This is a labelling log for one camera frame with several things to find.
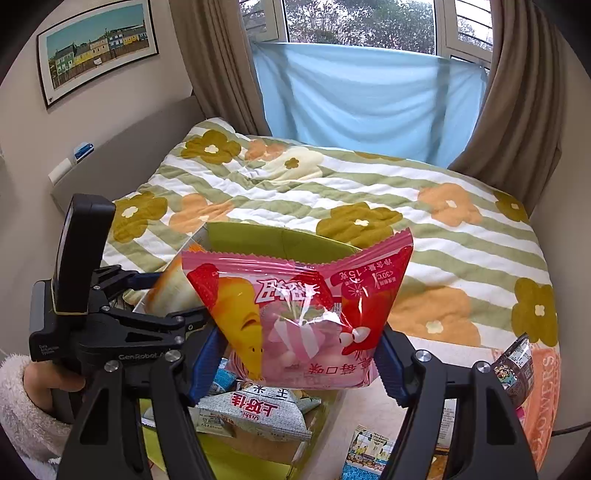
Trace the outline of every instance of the brown curtain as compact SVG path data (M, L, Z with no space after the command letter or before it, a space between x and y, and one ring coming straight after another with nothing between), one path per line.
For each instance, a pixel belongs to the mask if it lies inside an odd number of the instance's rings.
M170 0L170 11L203 115L271 135L238 0Z
M560 34L531 0L491 0L494 48L486 101L450 169L512 194L531 213L560 156Z

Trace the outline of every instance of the hand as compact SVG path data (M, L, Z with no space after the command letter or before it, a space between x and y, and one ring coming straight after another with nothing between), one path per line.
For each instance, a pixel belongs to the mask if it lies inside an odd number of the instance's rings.
M22 383L29 399L47 413L53 410L51 389L78 392L86 380L53 362L32 362L25 367Z

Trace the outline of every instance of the picture frame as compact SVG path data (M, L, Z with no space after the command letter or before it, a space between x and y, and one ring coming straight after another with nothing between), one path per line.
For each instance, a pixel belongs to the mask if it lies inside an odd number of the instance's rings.
M150 0L119 0L59 22L37 36L46 108L95 78L158 53Z

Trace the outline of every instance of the bed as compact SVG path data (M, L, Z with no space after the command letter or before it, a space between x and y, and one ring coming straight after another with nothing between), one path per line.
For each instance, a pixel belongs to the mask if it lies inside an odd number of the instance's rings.
M553 289L523 205L442 168L245 137L198 111L189 98L143 120L55 186L64 211L74 192L115 200L103 264L162 270L206 222L280 226L359 248L410 228L415 251L389 323L494 355L527 332L535 388L520 415L539 468L557 408L560 355Z

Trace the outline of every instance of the blue gripper pad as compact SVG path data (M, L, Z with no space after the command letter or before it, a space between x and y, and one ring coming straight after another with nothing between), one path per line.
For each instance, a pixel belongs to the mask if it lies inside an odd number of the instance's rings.
M375 349L374 361L388 396L396 400L399 405L406 405L409 395L404 386L402 363L385 333L380 337L378 347Z
M199 403L199 400L209 392L226 345L227 341L223 333L219 328L214 327L207 340L205 340L197 361L193 365L193 378L189 396L195 404Z

